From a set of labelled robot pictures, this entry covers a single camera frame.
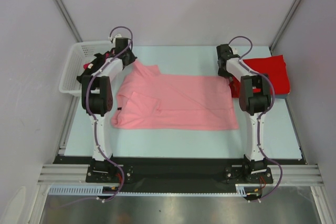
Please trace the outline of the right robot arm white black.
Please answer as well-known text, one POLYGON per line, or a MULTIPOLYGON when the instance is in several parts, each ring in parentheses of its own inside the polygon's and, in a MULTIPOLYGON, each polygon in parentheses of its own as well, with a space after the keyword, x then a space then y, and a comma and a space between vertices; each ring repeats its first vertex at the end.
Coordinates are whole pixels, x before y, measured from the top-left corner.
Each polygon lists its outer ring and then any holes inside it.
POLYGON ((271 169, 263 148, 266 112, 272 105, 269 80, 244 64, 228 44, 216 47, 218 75, 239 80, 239 107, 245 113, 247 144, 241 167, 226 167, 224 174, 229 184, 272 184, 271 169))

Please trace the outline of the left aluminium frame post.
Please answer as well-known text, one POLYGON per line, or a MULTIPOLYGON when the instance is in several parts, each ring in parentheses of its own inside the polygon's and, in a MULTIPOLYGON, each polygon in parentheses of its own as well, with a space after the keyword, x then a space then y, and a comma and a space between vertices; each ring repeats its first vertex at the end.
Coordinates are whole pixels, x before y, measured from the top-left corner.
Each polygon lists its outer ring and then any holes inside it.
POLYGON ((63 20, 65 21, 66 26, 68 27, 70 33, 72 34, 73 38, 76 42, 83 42, 82 37, 70 15, 68 9, 66 8, 63 0, 53 0, 54 4, 56 5, 57 9, 59 10, 63 20))

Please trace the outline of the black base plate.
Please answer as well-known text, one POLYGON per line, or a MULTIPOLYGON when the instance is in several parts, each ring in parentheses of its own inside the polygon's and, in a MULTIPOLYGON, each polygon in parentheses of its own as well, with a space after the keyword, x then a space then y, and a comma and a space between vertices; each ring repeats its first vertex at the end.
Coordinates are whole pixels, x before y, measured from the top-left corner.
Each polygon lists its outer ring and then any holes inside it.
MULTIPOLYGON (((90 157, 57 156, 53 164, 86 164, 90 157)), ((225 179, 226 167, 241 167, 243 159, 199 159, 199 158, 114 158, 119 164, 121 182, 88 183, 89 186, 116 186, 123 183, 121 191, 126 192, 173 192, 173 193, 219 193, 228 192, 238 184, 229 184, 225 179)), ((278 159, 275 164, 282 171, 282 165, 304 165, 303 159, 278 159)), ((247 184, 257 187, 259 184, 247 184)))

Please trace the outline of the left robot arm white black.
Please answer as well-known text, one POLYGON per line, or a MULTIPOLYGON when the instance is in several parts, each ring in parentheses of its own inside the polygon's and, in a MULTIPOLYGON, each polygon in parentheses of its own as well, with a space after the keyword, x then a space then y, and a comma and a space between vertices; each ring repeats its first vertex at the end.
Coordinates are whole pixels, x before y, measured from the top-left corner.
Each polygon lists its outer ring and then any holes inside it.
POLYGON ((121 172, 111 163, 110 112, 113 107, 111 81, 137 57, 132 52, 132 40, 125 37, 112 39, 112 49, 97 53, 84 72, 77 77, 81 84, 81 105, 90 116, 93 130, 93 156, 87 170, 88 183, 121 182, 121 172))

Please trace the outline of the magenta t shirt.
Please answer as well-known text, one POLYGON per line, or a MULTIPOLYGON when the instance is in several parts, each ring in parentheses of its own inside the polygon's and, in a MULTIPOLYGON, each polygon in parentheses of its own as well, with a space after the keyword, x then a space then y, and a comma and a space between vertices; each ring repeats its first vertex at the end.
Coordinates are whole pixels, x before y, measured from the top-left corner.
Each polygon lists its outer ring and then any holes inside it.
MULTIPOLYGON (((104 59, 103 62, 105 62, 106 59, 109 58, 110 53, 107 51, 107 52, 104 54, 104 57, 102 56, 102 54, 95 54, 94 56, 95 56, 97 59, 100 59, 100 58, 101 58, 101 59, 104 59)), ((93 61, 90 62, 90 63, 86 63, 86 64, 84 64, 84 65, 83 65, 83 68, 84 68, 84 69, 87 69, 87 68, 91 69, 94 65, 95 65, 95 61, 93 60, 93 61)))

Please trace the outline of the right aluminium frame post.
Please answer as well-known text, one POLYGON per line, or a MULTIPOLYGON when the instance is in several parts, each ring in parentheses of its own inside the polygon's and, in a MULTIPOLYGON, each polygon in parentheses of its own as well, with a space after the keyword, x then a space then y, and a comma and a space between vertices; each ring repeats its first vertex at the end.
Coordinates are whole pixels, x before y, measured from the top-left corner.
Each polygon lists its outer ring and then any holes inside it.
POLYGON ((292 4, 290 5, 289 10, 287 11, 283 21, 281 22, 273 40, 269 45, 270 53, 273 54, 274 50, 276 49, 278 43, 280 42, 281 38, 283 37, 284 33, 286 32, 287 28, 289 27, 294 15, 296 14, 297 10, 299 9, 303 0, 293 0, 292 4))

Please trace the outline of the white plastic basket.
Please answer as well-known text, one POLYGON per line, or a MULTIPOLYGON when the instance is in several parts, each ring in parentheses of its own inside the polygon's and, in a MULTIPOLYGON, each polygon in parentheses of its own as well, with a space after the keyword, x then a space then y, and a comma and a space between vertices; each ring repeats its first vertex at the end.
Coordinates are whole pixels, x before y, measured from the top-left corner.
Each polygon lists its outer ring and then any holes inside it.
POLYGON ((72 45, 61 75, 59 91, 64 94, 81 96, 81 84, 77 77, 84 72, 84 65, 95 59, 95 54, 110 51, 113 44, 110 41, 87 41, 72 45))

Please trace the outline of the aluminium frame post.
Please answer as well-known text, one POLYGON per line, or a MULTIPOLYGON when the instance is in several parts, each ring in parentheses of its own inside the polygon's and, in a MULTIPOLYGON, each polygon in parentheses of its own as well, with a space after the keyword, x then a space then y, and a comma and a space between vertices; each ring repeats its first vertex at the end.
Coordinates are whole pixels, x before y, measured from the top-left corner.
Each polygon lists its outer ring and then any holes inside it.
POLYGON ((56 5, 57 9, 59 10, 63 20, 65 21, 66 26, 68 27, 70 33, 72 34, 73 38, 76 42, 83 42, 82 37, 70 15, 68 9, 66 8, 63 0, 53 0, 54 4, 56 5))
POLYGON ((293 0, 292 4, 290 5, 289 10, 287 11, 283 21, 281 22, 273 40, 269 45, 270 53, 273 54, 274 50, 276 49, 278 43, 280 42, 281 38, 283 37, 284 33, 286 32, 287 28, 289 27, 294 15, 296 14, 297 10, 299 9, 303 0, 293 0))

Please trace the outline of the black t shirt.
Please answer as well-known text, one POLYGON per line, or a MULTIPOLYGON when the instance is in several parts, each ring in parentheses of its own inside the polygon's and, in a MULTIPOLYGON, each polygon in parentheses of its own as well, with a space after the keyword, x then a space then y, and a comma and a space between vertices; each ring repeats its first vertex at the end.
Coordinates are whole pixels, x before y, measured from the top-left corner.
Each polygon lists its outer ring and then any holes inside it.
POLYGON ((84 71, 81 75, 76 77, 76 80, 80 84, 82 84, 82 79, 84 76, 86 75, 90 76, 94 74, 95 72, 97 72, 105 64, 106 60, 110 58, 111 56, 114 56, 113 50, 107 51, 103 54, 101 53, 94 54, 94 60, 92 60, 89 63, 84 64, 83 66, 84 71))

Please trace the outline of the red folded t shirt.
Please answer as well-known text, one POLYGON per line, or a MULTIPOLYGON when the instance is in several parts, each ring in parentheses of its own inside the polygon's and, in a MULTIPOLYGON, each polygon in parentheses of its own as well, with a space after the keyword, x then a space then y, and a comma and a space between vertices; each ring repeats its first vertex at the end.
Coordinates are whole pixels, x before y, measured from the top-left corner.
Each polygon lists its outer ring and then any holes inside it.
POLYGON ((235 57, 228 61, 227 68, 233 76, 226 80, 226 92, 232 98, 239 98, 242 77, 256 80, 260 74, 271 82, 269 91, 276 97, 285 97, 290 93, 290 81, 282 55, 243 60, 235 57))

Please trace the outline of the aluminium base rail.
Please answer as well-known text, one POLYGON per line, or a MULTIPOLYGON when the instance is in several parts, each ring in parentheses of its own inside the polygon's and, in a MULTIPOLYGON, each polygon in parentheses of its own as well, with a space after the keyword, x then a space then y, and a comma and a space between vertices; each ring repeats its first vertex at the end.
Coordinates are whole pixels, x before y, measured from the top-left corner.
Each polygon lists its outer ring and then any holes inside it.
MULTIPOLYGON (((274 182, 282 175, 281 186, 322 186, 323 180, 317 165, 282 165, 282 171, 271 165, 274 182)), ((37 183, 40 185, 83 185, 86 164, 46 164, 42 167, 37 183)))

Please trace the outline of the pink t shirt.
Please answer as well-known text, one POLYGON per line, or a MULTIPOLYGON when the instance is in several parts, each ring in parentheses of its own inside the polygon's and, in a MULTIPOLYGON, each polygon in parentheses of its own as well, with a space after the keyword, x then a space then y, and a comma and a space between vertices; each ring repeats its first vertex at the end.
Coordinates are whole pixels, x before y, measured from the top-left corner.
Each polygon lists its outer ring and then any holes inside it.
POLYGON ((125 130, 239 128, 227 79, 163 74, 136 61, 117 95, 111 125, 125 130))

